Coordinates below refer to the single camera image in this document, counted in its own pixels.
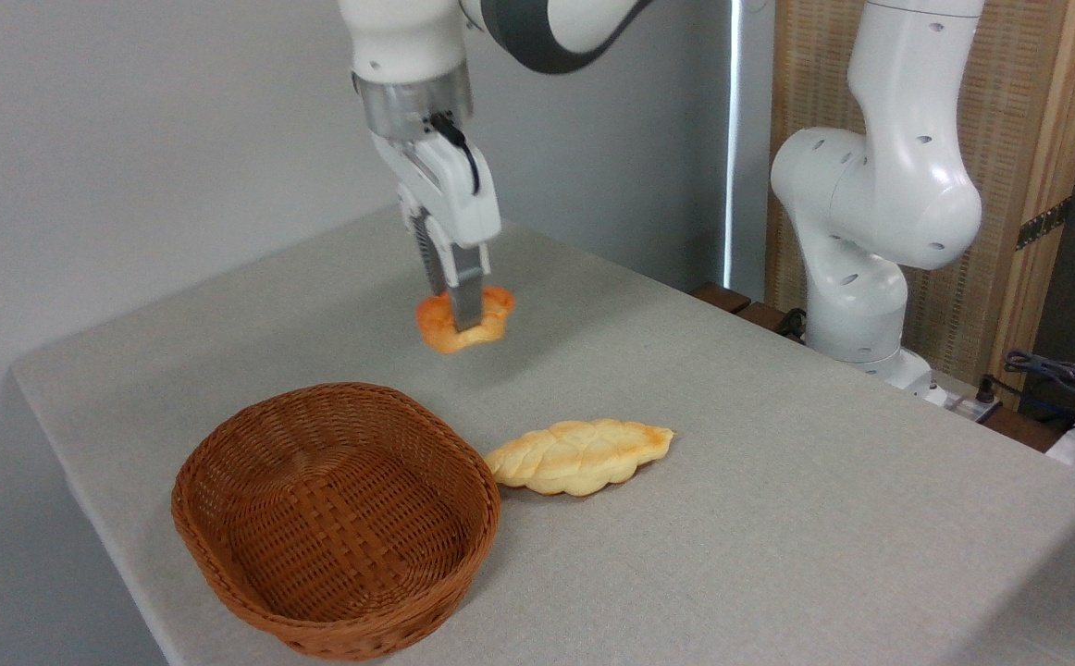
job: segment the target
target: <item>white wall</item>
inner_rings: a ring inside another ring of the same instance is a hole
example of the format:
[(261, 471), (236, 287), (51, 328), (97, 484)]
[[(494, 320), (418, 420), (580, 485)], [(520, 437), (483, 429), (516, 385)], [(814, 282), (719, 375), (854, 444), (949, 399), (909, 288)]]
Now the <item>white wall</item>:
[[(471, 132), (505, 216), (674, 286), (713, 277), (713, 11), (660, 0), (556, 78), (474, 38)], [(0, 3), (0, 663), (161, 662), (10, 362), (392, 202), (347, 50), (334, 0)]]

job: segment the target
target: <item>orange bread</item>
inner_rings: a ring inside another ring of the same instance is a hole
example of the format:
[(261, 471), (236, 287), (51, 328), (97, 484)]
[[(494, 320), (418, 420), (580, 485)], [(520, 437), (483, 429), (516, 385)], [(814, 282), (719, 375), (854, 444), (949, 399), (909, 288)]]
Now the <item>orange bread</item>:
[(460, 333), (456, 317), (452, 315), (452, 295), (446, 291), (418, 303), (415, 312), (422, 341), (433, 350), (454, 354), (458, 350), (482, 343), (492, 343), (504, 337), (504, 322), (513, 312), (515, 299), (501, 287), (484, 287), (484, 315), (482, 323)]

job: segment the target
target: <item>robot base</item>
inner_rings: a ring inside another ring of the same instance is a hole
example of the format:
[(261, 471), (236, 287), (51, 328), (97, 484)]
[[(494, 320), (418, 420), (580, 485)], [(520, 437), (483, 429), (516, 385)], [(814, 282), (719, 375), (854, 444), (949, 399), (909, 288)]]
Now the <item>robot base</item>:
[(936, 387), (932, 380), (932, 367), (919, 356), (900, 347), (888, 358), (871, 363), (846, 363), (851, 367), (865, 372), (868, 375), (890, 383), (897, 389), (923, 397), (931, 404), (945, 406), (948, 393)]

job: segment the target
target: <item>power cord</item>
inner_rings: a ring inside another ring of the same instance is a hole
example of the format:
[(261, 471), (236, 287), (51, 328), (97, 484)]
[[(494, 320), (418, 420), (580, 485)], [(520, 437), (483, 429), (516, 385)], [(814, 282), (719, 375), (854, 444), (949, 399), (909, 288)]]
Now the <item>power cord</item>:
[(460, 131), (460, 128), (456, 127), (455, 121), (452, 117), (446, 114), (431, 114), (431, 117), (427, 118), (428, 122), (431, 122), (431, 127), (434, 131), (440, 132), (440, 134), (448, 140), (456, 148), (460, 148), (464, 156), (468, 157), (468, 165), (471, 168), (471, 196), (479, 194), (479, 168), (475, 165), (475, 156), (471, 155), (471, 147), (468, 146), (468, 139), (464, 132)]
[[(1057, 385), (1057, 387), (1075, 396), (1075, 363), (1058, 362), (1058, 360), (1033, 354), (1027, 352), (1027, 350), (1013, 349), (1010, 353), (1006, 354), (1004, 368), (1006, 372), (1015, 372), (1015, 374), (1043, 376), (1050, 383)], [(1044, 397), (1035, 395), (1033, 389), (1030, 391), (1016, 389), (1009, 383), (1003, 382), (1002, 379), (998, 379), (994, 375), (981, 376), (981, 383), (978, 387), (978, 402), (992, 402), (995, 387), (1015, 396), (1022, 397), (1029, 404), (1040, 406), (1042, 409), (1048, 409), (1058, 415), (1058, 417), (1073, 418), (1075, 420), (1075, 406), (1046, 401)]]

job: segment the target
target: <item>pastry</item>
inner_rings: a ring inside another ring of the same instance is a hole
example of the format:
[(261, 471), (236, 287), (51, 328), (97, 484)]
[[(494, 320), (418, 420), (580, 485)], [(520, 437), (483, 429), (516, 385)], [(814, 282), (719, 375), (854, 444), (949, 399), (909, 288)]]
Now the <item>pastry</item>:
[(589, 496), (631, 479), (635, 468), (669, 452), (674, 432), (634, 421), (563, 421), (504, 444), (484, 459), (496, 481), (545, 496)]
[(492, 343), (504, 337), (504, 322), (513, 312), (515, 299), (501, 287), (484, 288), (482, 323), (469, 330), (456, 330), (456, 317), (452, 313), (452, 296), (443, 294), (425, 299), (415, 310), (422, 342), (433, 350), (454, 354), (458, 350), (483, 343)]

